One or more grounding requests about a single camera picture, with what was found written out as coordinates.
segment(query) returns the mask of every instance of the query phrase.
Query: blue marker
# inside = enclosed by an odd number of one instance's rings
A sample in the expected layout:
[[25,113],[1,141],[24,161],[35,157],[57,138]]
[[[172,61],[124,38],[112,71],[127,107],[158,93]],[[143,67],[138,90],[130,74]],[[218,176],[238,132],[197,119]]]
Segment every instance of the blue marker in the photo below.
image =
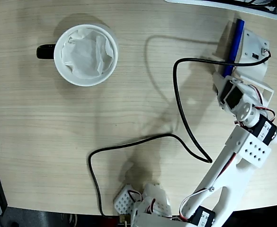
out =
[[[240,19],[237,19],[235,34],[234,34],[234,37],[233,37],[232,46],[231,46],[231,49],[230,49],[229,58],[228,58],[227,62],[230,62],[230,63],[235,62],[236,55],[237,55],[237,52],[238,52],[238,49],[239,49],[239,44],[241,42],[243,27],[244,27],[244,21],[240,20]],[[233,68],[234,68],[233,66],[227,65],[224,68],[223,77],[230,76],[232,74]]]

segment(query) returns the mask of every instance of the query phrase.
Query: perforated plate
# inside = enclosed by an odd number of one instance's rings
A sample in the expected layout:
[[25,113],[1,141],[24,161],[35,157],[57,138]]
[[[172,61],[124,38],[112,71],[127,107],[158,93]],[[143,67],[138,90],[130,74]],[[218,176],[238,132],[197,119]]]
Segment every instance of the perforated plate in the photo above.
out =
[[[132,214],[134,202],[130,198],[128,190],[134,190],[130,184],[126,184],[114,200],[114,208],[119,214]],[[139,199],[139,196],[135,194],[132,194],[132,196],[135,200]]]

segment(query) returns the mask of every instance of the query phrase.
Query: wooden surface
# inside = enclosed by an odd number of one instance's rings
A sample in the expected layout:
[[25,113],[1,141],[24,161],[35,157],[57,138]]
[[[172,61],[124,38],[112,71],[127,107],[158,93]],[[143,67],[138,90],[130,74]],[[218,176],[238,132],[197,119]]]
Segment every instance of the wooden surface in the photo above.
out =
[[[87,155],[145,135],[173,131],[198,152],[175,103],[173,63],[182,57],[223,57],[235,18],[270,41],[265,81],[277,112],[277,21],[224,9],[163,0],[0,0],[0,178],[9,206],[99,214]],[[95,87],[66,82],[36,48],[71,26],[103,23],[116,34],[114,74]],[[183,63],[179,88],[189,124],[216,159],[234,128],[212,91],[211,65]],[[277,145],[253,176],[238,209],[277,204]],[[125,183],[160,183],[176,214],[209,164],[174,139],[161,139],[93,158],[104,212]],[[205,201],[212,208],[218,194]]]

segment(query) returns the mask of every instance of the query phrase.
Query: paper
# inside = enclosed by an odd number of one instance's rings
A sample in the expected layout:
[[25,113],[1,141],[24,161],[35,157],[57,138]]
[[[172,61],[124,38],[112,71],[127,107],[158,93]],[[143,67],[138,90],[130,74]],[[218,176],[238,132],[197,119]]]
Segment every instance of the paper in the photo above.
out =
[[99,77],[110,68],[113,59],[111,42],[104,34],[91,28],[73,32],[62,48],[63,63],[81,79]]

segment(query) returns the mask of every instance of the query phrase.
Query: black mug handle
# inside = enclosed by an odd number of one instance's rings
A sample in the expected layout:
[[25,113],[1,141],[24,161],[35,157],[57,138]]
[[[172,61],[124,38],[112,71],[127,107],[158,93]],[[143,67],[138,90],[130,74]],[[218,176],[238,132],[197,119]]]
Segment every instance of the black mug handle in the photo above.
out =
[[55,44],[44,44],[36,49],[36,57],[39,59],[54,59]]

